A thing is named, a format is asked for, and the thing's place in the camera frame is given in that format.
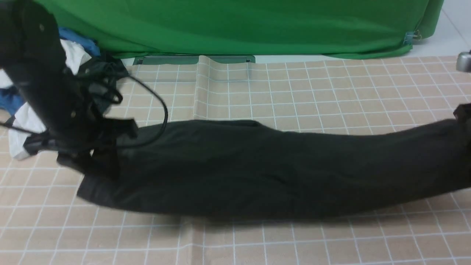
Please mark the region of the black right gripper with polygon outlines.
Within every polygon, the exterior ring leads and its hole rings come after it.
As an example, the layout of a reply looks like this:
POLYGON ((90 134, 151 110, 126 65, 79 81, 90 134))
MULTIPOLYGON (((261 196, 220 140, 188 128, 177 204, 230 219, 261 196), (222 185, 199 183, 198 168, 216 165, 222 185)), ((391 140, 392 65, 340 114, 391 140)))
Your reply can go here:
POLYGON ((453 111, 453 115, 464 129, 465 133, 470 136, 471 134, 471 104, 464 103, 459 104, 457 108, 453 111))

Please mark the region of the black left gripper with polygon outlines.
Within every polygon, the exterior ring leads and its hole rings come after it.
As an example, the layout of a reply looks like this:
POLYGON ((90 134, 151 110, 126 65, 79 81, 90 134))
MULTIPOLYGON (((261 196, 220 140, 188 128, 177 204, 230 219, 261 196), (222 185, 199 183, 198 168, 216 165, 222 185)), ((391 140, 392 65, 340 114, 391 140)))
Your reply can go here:
POLYGON ((22 95, 46 127, 26 139, 28 152, 55 151, 62 166, 86 176, 117 178, 117 139, 137 137, 134 119, 105 118, 79 76, 66 70, 24 70, 22 95))

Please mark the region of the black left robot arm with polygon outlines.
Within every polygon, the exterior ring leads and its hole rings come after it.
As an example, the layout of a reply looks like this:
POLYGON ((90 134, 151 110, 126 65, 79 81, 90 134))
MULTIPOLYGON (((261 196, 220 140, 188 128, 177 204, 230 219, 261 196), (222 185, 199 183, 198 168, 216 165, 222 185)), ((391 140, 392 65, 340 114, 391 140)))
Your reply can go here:
POLYGON ((67 67, 54 16, 32 0, 1 3, 1 68, 42 121, 42 132, 27 131, 22 145, 30 155, 57 152, 57 162, 85 175, 114 179, 119 175, 117 139, 135 138, 132 119, 106 119, 99 111, 88 84, 108 89, 99 98, 122 101, 116 87, 105 78, 120 80, 127 71, 96 71, 80 77, 67 67))

